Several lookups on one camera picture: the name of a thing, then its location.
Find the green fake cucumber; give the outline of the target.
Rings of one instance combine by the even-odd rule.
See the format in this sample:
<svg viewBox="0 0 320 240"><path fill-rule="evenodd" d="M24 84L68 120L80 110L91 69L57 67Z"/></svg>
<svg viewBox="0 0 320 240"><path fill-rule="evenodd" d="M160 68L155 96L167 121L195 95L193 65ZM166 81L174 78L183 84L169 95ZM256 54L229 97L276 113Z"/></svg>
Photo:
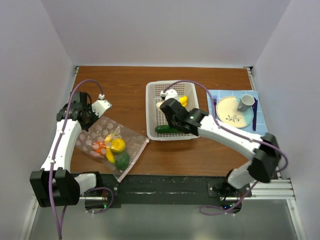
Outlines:
<svg viewBox="0 0 320 240"><path fill-rule="evenodd" d="M179 133L181 133L179 130L170 127L168 124L158 125L155 127L154 130L158 134L179 134Z"/></svg>

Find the yellow fake bananas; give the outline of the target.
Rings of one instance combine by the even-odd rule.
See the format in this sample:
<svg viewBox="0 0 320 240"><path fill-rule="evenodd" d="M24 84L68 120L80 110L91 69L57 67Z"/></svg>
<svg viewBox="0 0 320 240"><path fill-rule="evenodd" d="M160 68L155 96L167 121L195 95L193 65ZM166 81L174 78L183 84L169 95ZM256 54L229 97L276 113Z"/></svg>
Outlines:
<svg viewBox="0 0 320 240"><path fill-rule="evenodd" d="M188 104L188 97L187 96L180 97L179 102L184 108L186 108Z"/></svg>

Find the clear polka dot zip bag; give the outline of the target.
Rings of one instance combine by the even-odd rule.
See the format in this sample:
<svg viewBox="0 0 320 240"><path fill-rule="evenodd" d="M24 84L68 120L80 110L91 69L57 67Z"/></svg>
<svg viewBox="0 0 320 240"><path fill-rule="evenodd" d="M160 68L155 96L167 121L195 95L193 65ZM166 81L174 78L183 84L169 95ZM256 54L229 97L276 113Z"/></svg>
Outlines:
<svg viewBox="0 0 320 240"><path fill-rule="evenodd" d="M103 116L89 130L80 132L75 146L87 155L102 160L120 183L149 142L146 136Z"/></svg>

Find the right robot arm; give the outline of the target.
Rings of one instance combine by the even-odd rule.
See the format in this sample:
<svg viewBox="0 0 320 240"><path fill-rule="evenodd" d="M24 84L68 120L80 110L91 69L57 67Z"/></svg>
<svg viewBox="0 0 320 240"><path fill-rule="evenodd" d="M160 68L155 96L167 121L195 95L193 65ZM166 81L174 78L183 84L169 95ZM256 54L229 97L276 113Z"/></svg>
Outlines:
<svg viewBox="0 0 320 240"><path fill-rule="evenodd" d="M281 159L274 135L261 136L240 130L198 108L188 111L174 98L162 102L159 109L171 128L214 140L247 158L247 163L232 169L225 177L222 189L227 196L235 196L253 181L267 184L272 180Z"/></svg>

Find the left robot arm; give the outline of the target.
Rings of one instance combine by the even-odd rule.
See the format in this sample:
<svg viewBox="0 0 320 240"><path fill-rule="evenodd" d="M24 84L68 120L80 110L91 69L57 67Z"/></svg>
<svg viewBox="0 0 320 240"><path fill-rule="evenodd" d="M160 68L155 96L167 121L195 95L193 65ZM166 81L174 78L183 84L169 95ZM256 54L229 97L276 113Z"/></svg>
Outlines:
<svg viewBox="0 0 320 240"><path fill-rule="evenodd" d="M29 181L39 205L51 206L49 177L51 163L52 198L56 206L76 205L85 192L99 196L104 184L97 180L98 172L85 172L74 177L70 173L71 158L78 136L88 130L98 117L92 111L92 99L86 92L72 96L70 108L65 104L56 115L56 133L49 154L39 171L30 174Z"/></svg>

